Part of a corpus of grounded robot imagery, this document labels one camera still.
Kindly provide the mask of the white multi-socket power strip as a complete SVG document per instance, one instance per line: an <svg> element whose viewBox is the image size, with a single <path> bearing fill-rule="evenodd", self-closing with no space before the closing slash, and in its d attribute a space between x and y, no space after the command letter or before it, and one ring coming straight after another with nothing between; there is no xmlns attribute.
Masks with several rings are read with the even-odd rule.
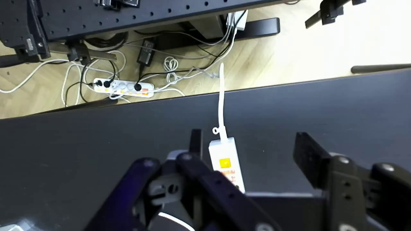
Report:
<svg viewBox="0 0 411 231"><path fill-rule="evenodd" d="M95 78L92 87L97 93L108 94L114 97L151 98L154 95L154 85L151 83Z"/></svg>

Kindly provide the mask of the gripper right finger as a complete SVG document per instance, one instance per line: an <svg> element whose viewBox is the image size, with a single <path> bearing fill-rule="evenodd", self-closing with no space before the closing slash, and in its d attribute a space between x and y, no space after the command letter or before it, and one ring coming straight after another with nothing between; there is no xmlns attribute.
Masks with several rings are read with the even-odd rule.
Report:
<svg viewBox="0 0 411 231"><path fill-rule="evenodd" d="M295 136L293 159L325 200L327 231L411 231L411 172L380 162L371 169L332 155L308 133Z"/></svg>

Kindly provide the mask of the dark grey rod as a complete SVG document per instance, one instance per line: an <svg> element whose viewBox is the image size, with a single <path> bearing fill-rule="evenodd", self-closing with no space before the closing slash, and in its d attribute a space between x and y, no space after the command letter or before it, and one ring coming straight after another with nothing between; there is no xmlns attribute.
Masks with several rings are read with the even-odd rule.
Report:
<svg viewBox="0 0 411 231"><path fill-rule="evenodd" d="M371 72L383 72L411 68L411 64L379 64L379 65L356 65L351 67L351 73L363 74Z"/></svg>

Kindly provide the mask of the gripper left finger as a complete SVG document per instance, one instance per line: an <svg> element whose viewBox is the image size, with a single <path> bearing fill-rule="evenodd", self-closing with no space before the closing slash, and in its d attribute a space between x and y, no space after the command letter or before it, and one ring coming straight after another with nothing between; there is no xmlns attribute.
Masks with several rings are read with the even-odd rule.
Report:
<svg viewBox="0 0 411 231"><path fill-rule="evenodd" d="M195 231L280 231L280 225L201 159L202 132L188 151L161 163L134 161L85 231L149 231L165 204L180 202Z"/></svg>

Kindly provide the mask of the black bracket with metal bar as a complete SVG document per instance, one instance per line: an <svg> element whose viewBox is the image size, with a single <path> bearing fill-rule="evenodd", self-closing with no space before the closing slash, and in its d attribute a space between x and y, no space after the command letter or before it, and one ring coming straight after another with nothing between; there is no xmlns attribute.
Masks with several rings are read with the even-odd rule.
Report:
<svg viewBox="0 0 411 231"><path fill-rule="evenodd" d="M48 47L51 53L66 54L70 62L78 61L82 65L89 64L92 59L117 61L115 54L89 49L81 40L66 41L65 43L51 42Z"/></svg>

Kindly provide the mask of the white power adapter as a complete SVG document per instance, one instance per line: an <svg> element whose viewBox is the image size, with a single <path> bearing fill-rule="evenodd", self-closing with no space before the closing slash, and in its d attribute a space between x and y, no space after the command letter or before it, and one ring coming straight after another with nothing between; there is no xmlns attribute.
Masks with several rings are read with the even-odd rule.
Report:
<svg viewBox="0 0 411 231"><path fill-rule="evenodd" d="M227 14L226 26L233 27L237 30L244 31L248 17L248 10L231 12Z"/></svg>

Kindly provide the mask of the black table foot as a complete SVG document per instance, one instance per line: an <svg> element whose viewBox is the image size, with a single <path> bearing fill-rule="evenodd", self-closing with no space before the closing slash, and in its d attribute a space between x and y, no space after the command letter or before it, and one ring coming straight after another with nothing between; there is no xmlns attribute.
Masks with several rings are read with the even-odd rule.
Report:
<svg viewBox="0 0 411 231"><path fill-rule="evenodd" d="M244 30L238 30L235 40L247 40L254 38L264 38L268 36L273 36L279 34L280 19L279 18L269 18L257 21L246 22ZM197 30L189 31L188 35L183 35L180 33L166 33L164 35L158 35L154 38L156 43L155 49L160 51L165 51L168 49L189 47L201 44L197 41L199 39L206 43L215 43L221 38L205 39Z"/></svg>

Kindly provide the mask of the black clamp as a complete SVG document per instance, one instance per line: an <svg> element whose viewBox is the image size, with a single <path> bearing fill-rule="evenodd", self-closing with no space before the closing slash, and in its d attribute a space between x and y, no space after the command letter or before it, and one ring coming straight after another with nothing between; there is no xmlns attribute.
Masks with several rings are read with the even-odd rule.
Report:
<svg viewBox="0 0 411 231"><path fill-rule="evenodd" d="M0 41L15 50L0 55L0 68L50 58L43 15L40 0L0 0Z"/></svg>

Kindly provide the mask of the black power brick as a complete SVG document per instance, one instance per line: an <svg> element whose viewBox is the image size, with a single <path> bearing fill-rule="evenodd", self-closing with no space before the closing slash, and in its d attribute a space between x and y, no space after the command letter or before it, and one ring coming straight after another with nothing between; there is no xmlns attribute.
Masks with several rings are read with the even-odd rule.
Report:
<svg viewBox="0 0 411 231"><path fill-rule="evenodd" d="M155 46L156 41L153 38L144 39L136 62L144 67L149 67L153 59Z"/></svg>

